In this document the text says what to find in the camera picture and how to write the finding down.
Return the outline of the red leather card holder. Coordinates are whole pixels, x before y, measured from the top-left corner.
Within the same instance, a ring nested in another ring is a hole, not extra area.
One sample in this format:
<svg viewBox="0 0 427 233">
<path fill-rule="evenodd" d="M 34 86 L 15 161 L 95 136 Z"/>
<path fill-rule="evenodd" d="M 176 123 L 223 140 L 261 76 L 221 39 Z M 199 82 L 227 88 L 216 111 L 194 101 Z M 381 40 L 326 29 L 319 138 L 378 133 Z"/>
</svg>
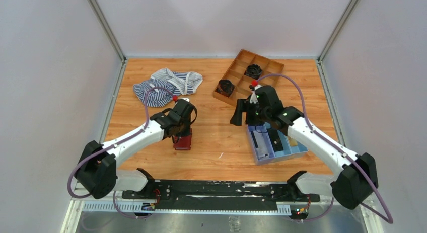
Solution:
<svg viewBox="0 0 427 233">
<path fill-rule="evenodd" d="M 191 150 L 192 129 L 190 128 L 189 130 L 179 134 L 178 136 L 173 136 L 172 141 L 173 148 L 175 150 Z"/>
</svg>

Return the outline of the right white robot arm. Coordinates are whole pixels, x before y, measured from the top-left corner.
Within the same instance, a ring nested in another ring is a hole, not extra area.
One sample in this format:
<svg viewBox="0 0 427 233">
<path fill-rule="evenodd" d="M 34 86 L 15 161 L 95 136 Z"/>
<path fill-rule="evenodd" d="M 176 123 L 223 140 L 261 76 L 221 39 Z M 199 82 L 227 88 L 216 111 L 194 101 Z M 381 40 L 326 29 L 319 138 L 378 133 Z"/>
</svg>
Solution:
<svg viewBox="0 0 427 233">
<path fill-rule="evenodd" d="M 333 175 L 299 171 L 289 178 L 294 195 L 317 194 L 333 197 L 343 207 L 355 209 L 378 189 L 376 161 L 365 152 L 346 148 L 317 128 L 294 106 L 283 106 L 272 86 L 257 85 L 251 95 L 236 101 L 232 125 L 262 126 L 268 123 L 304 145 L 320 158 Z"/>
</svg>

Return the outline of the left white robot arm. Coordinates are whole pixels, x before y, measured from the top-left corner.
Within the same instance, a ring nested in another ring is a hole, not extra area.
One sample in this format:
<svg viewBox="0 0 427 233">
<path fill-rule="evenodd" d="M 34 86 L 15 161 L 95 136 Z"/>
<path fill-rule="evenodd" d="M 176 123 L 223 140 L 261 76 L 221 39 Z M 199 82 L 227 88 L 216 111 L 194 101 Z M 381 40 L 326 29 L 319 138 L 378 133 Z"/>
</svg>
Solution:
<svg viewBox="0 0 427 233">
<path fill-rule="evenodd" d="M 120 170 L 119 166 L 152 144 L 187 133 L 196 120 L 193 113 L 198 111 L 188 98 L 178 99 L 173 108 L 147 117 L 143 125 L 119 138 L 88 142 L 68 178 L 70 196 L 101 199 L 112 191 L 143 191 L 149 183 L 148 174 L 138 169 Z"/>
</svg>

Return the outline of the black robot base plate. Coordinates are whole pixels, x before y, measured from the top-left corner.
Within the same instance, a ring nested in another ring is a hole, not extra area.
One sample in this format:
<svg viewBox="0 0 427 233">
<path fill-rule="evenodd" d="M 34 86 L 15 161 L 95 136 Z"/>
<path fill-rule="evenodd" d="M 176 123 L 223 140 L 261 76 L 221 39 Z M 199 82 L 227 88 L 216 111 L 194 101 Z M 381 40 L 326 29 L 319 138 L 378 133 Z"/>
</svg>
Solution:
<svg viewBox="0 0 427 233">
<path fill-rule="evenodd" d="M 157 209 L 208 211 L 274 211 L 277 203 L 307 205 L 320 196 L 292 196 L 284 182 L 154 180 L 139 192 L 127 190 L 124 199 L 154 200 Z"/>
</svg>

